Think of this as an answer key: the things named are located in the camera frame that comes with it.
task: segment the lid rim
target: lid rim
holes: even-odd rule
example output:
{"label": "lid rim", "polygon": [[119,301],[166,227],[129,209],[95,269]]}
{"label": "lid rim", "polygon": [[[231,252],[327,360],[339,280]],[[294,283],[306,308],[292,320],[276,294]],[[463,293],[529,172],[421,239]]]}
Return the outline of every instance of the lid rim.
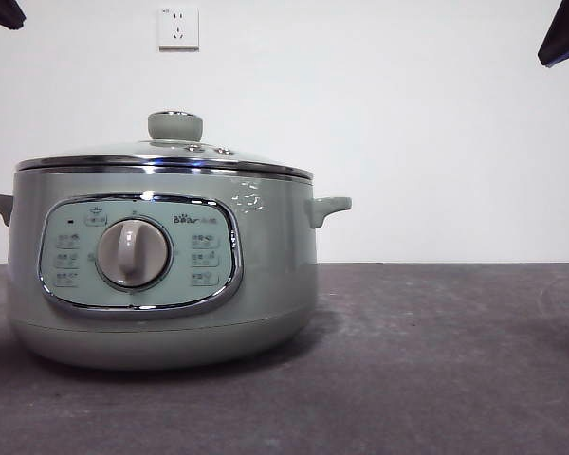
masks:
{"label": "lid rim", "polygon": [[234,159],[215,158],[189,158],[186,156],[165,155],[76,155],[55,156],[47,158],[34,158],[21,161],[15,170],[25,171],[28,169],[54,168],[62,166],[152,166],[152,167],[182,167],[200,169],[227,169],[240,171],[254,171],[256,173],[279,173],[294,177],[312,180],[314,175],[303,169],[267,164],[255,161],[239,161]]}

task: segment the wall outlet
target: wall outlet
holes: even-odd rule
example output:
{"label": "wall outlet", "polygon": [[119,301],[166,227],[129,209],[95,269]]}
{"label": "wall outlet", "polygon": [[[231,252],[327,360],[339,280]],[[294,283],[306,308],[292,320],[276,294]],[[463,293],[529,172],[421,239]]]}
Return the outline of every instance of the wall outlet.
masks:
{"label": "wall outlet", "polygon": [[163,8],[158,12],[158,48],[199,48],[198,9]]}

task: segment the concrete surface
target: concrete surface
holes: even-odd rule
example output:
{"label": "concrete surface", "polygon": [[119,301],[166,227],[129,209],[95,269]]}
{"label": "concrete surface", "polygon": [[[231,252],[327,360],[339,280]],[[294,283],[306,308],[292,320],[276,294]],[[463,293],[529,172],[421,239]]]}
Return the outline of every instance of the concrete surface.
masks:
{"label": "concrete surface", "polygon": [[285,345],[153,373],[27,353],[5,275],[0,454],[569,454],[569,264],[321,265]]}

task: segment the glass lid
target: glass lid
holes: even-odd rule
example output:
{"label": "glass lid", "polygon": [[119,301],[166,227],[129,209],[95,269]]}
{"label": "glass lid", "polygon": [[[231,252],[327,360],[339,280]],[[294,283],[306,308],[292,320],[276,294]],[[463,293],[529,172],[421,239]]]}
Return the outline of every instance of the glass lid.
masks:
{"label": "glass lid", "polygon": [[76,166],[158,166],[278,173],[311,180],[312,173],[257,155],[234,152],[200,142],[202,119],[181,111],[156,112],[148,117],[152,140],[86,148],[77,153],[34,158],[16,169]]}

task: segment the pot base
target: pot base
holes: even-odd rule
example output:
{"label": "pot base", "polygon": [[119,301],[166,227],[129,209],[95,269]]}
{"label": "pot base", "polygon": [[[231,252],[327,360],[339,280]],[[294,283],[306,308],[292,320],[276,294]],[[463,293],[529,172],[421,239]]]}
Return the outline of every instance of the pot base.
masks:
{"label": "pot base", "polygon": [[295,335],[312,307],[232,325],[159,332],[83,332],[12,319],[17,336],[34,353],[69,365],[101,370],[166,370],[252,355]]}

